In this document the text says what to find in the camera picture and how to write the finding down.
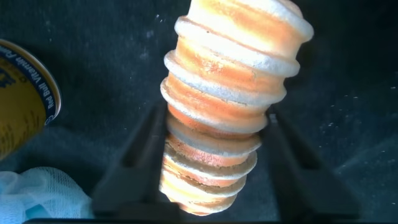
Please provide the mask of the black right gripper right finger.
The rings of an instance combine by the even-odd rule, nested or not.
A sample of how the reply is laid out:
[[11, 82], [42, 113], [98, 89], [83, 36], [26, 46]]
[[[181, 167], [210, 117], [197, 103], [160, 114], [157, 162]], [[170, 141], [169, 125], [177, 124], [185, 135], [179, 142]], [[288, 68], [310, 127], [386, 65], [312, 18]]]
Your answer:
[[276, 106], [267, 112], [264, 149], [282, 220], [357, 220], [356, 197]]

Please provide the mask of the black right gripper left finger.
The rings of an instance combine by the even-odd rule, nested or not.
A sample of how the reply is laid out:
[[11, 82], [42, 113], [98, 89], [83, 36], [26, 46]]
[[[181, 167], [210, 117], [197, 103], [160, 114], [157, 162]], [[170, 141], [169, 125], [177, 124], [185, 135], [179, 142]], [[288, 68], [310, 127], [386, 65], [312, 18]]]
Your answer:
[[102, 220], [179, 220], [176, 203], [160, 198], [167, 104], [156, 102], [142, 117], [92, 194]]

